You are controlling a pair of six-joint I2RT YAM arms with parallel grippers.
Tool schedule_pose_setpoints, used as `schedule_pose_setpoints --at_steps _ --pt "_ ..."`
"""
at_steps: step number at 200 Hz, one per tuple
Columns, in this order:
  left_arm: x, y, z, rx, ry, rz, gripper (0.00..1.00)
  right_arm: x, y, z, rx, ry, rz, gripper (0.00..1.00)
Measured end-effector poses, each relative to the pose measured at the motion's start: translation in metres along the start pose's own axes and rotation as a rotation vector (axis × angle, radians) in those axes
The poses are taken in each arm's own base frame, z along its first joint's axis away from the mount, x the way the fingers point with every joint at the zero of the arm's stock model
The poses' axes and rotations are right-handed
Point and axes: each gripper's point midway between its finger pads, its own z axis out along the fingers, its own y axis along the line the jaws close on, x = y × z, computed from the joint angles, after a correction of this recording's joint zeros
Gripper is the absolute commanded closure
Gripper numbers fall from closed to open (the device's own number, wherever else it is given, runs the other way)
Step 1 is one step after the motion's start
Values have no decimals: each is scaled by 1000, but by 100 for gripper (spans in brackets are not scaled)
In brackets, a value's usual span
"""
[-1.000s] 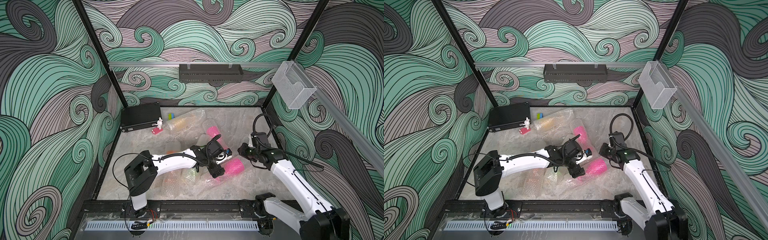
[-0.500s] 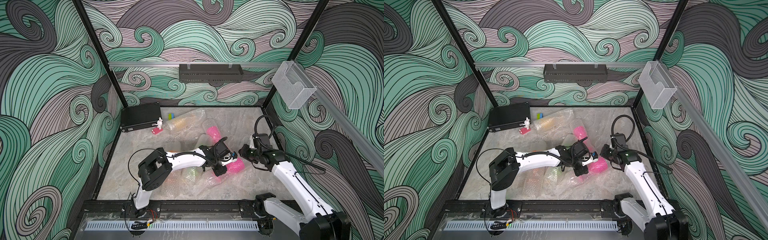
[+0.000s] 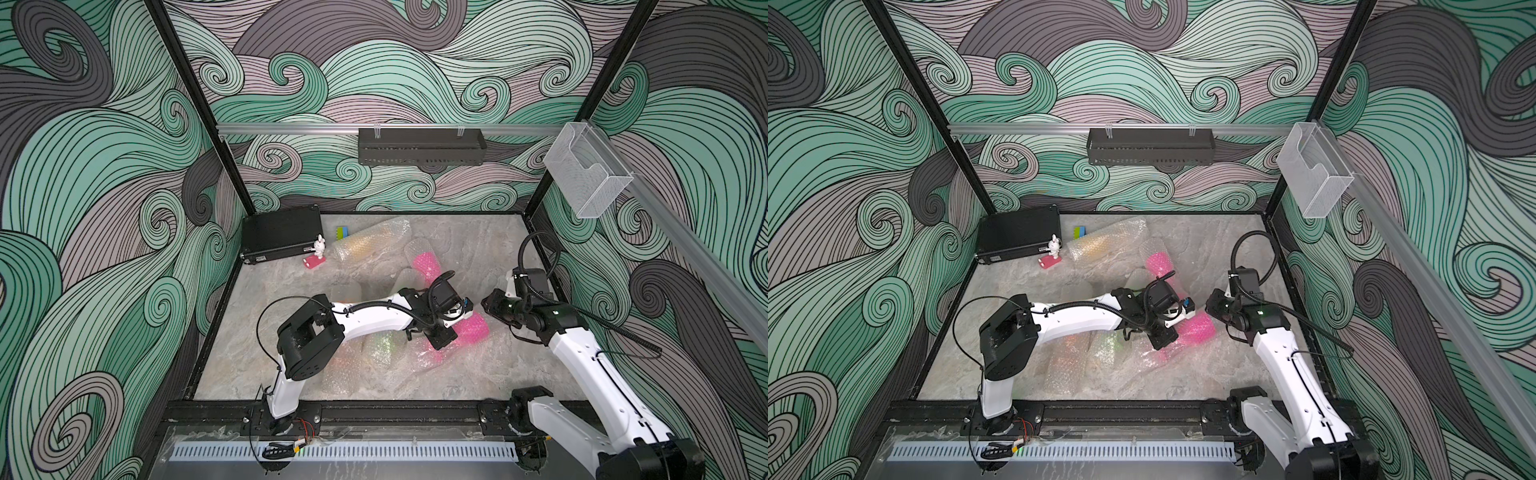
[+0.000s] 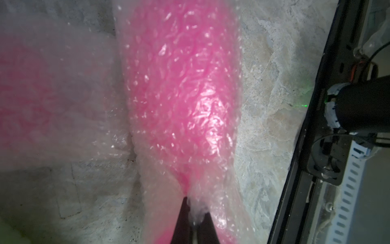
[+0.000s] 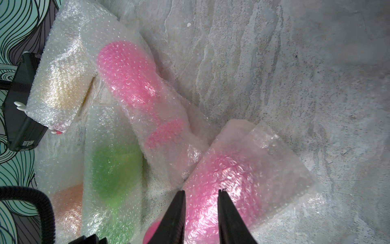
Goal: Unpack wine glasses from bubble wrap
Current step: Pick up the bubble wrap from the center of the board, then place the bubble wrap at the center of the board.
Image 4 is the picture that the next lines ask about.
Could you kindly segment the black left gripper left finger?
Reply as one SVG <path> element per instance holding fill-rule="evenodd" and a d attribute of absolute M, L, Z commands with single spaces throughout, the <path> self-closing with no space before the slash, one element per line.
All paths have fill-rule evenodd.
<path fill-rule="evenodd" d="M 170 244 L 192 244 L 193 228 L 190 223 L 190 206 L 188 198 L 182 201 L 181 209 L 177 218 L 174 233 Z"/>

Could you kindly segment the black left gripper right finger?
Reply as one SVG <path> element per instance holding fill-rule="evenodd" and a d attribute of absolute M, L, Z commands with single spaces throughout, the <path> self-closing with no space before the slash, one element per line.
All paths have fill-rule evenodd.
<path fill-rule="evenodd" d="M 220 244 L 211 214 L 204 215 L 203 221 L 197 226 L 198 244 Z"/>

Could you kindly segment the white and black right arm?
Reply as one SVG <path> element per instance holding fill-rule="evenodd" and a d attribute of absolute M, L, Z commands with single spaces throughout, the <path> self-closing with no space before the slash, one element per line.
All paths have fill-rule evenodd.
<path fill-rule="evenodd" d="M 325 119 L 332 129 L 389 133 L 390 77 L 365 83 L 338 83 L 327 91 Z"/>

